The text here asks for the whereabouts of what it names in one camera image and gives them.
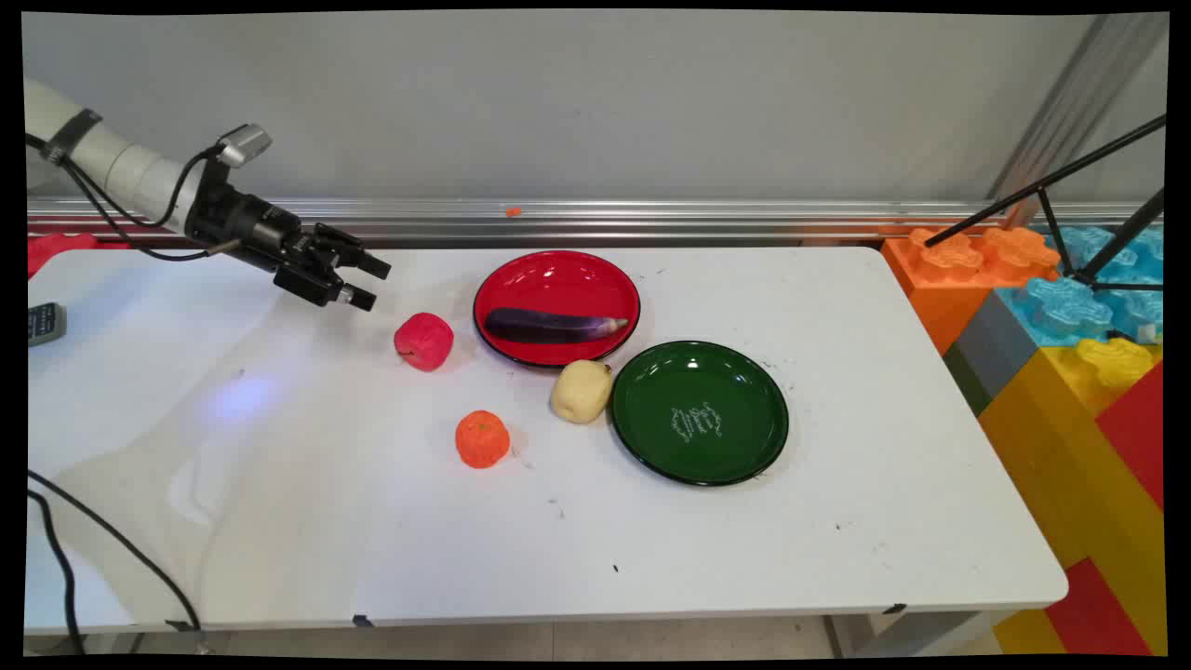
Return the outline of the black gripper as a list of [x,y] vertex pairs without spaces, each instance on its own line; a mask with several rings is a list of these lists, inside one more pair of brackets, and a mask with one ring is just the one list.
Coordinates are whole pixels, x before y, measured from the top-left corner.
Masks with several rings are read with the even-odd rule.
[[336,268],[357,268],[386,280],[389,263],[353,234],[324,223],[305,226],[292,212],[242,194],[227,182],[230,171],[218,161],[204,165],[191,212],[183,218],[183,233],[192,242],[272,273],[274,284],[314,305],[374,308],[375,294],[343,284]]

